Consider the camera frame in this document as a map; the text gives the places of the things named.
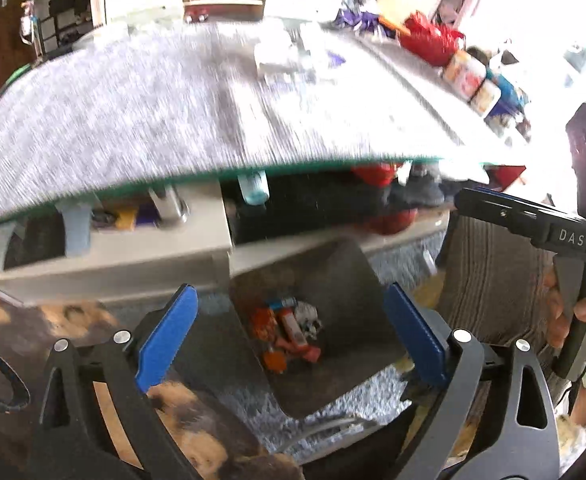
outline bottle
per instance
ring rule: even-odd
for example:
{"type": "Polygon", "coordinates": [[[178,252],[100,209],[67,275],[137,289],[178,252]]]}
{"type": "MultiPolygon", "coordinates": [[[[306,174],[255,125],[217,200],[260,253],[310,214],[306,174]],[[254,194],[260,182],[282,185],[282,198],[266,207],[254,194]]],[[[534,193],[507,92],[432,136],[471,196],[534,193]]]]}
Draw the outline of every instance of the bottle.
{"type": "Polygon", "coordinates": [[[269,183],[266,173],[258,171],[237,177],[244,202],[248,205],[263,205],[269,199],[269,183]]]}
{"type": "Polygon", "coordinates": [[[480,90],[471,99],[470,106],[475,110],[481,118],[489,115],[489,112],[496,106],[500,100],[502,92],[495,83],[487,79],[482,83],[480,90]]]}

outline label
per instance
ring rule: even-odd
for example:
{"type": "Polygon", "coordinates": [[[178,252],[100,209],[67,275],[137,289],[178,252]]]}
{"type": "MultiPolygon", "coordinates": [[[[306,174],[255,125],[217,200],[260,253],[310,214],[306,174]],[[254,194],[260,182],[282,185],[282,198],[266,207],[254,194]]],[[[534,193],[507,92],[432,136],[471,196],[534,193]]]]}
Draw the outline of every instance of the label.
{"type": "Polygon", "coordinates": [[[482,84],[483,79],[482,76],[472,72],[465,66],[461,70],[460,75],[456,78],[455,84],[457,85],[460,94],[467,99],[471,99],[471,96],[482,84]]]}
{"type": "Polygon", "coordinates": [[[449,65],[444,69],[442,78],[445,81],[448,81],[450,84],[453,84],[458,75],[460,75],[460,71],[469,57],[470,56],[464,51],[458,51],[455,53],[455,55],[451,58],[449,65]]]}
{"type": "Polygon", "coordinates": [[[500,89],[490,81],[484,81],[478,93],[471,99],[471,108],[483,118],[488,115],[500,99],[500,89]]]}
{"type": "Polygon", "coordinates": [[[284,330],[287,331],[289,338],[291,338],[291,342],[298,348],[303,349],[308,346],[307,338],[304,337],[302,330],[300,329],[299,325],[297,324],[297,320],[295,320],[295,316],[293,316],[292,312],[288,312],[281,317],[282,325],[284,325],[284,330]]]}
{"type": "Polygon", "coordinates": [[[586,235],[570,228],[552,226],[548,241],[564,245],[578,251],[586,250],[586,235]]]}

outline grey felt board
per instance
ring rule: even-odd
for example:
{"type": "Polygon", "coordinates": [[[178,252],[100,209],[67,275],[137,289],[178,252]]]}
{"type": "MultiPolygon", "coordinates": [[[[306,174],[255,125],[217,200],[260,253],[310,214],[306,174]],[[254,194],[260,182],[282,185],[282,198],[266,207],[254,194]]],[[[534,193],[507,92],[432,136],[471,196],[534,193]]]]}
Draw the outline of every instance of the grey felt board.
{"type": "Polygon", "coordinates": [[[263,22],[158,28],[18,79],[0,99],[0,221],[131,183],[442,158],[462,144],[394,67],[399,47],[325,32],[346,60],[334,78],[273,86],[253,55],[267,33],[263,22]]]}

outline cable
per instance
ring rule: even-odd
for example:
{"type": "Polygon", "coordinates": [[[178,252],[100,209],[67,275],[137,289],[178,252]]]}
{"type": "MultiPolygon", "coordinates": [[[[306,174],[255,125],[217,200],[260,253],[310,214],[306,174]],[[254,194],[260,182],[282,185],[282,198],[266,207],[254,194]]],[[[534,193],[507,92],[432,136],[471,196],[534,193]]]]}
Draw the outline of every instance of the cable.
{"type": "Polygon", "coordinates": [[[26,384],[23,383],[20,376],[17,375],[10,365],[0,357],[0,372],[6,377],[12,388],[12,399],[8,402],[0,399],[0,412],[19,412],[26,408],[30,403],[30,393],[26,384]]]}
{"type": "Polygon", "coordinates": [[[300,440],[304,440],[305,438],[313,436],[322,431],[332,430],[333,428],[340,428],[341,426],[346,426],[348,424],[361,424],[366,427],[368,424],[376,425],[377,423],[374,420],[367,420],[365,418],[360,418],[359,416],[347,416],[343,418],[336,418],[335,420],[329,420],[327,422],[322,422],[316,426],[307,428],[299,435],[296,435],[295,437],[287,440],[281,444],[281,446],[279,446],[278,449],[276,449],[273,453],[283,453],[289,447],[297,444],[300,440]]]}

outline toy in bin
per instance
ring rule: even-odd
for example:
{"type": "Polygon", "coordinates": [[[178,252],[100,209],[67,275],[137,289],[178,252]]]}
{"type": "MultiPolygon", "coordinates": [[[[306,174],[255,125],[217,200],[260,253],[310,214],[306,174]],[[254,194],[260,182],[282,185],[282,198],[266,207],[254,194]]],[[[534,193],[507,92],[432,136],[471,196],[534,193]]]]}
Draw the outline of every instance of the toy in bin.
{"type": "Polygon", "coordinates": [[[262,362],[273,373],[284,373],[292,359],[316,363],[320,358],[320,347],[308,342],[317,339],[322,329],[317,309],[311,304],[295,298],[271,301],[254,309],[250,325],[254,338],[265,343],[262,362]]]}

